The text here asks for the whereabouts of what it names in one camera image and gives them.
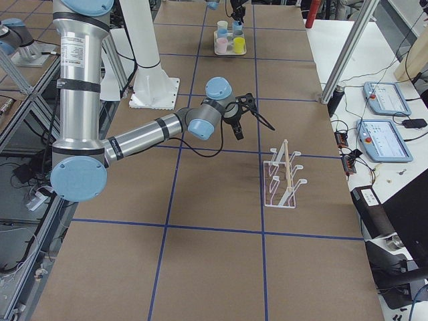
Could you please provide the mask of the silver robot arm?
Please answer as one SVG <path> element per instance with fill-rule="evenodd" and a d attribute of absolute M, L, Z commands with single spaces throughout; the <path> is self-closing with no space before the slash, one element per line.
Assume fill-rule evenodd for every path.
<path fill-rule="evenodd" d="M 208 0 L 206 1 L 206 5 L 208 9 L 216 10 L 220 2 L 220 0 Z M 246 1 L 230 0 L 229 2 L 232 8 L 232 12 L 230 15 L 226 14 L 226 16 L 231 17 L 235 21 L 238 21 L 239 24 L 244 24 L 244 17 L 246 13 L 246 8 L 244 4 L 246 3 Z"/>
<path fill-rule="evenodd" d="M 55 1 L 53 22 L 61 36 L 60 135 L 52 146 L 51 185 L 71 202 L 98 196 L 107 183 L 107 167 L 190 132 L 207 140 L 228 124 L 242 139 L 239 123 L 250 112 L 261 123 L 251 94 L 236 96 L 229 82 L 211 78 L 198 108 L 175 109 L 179 79 L 162 69 L 148 1 L 121 1 L 134 70 L 131 105 L 167 109 L 169 114 L 107 139 L 99 137 L 102 42 L 110 33 L 112 1 Z"/>

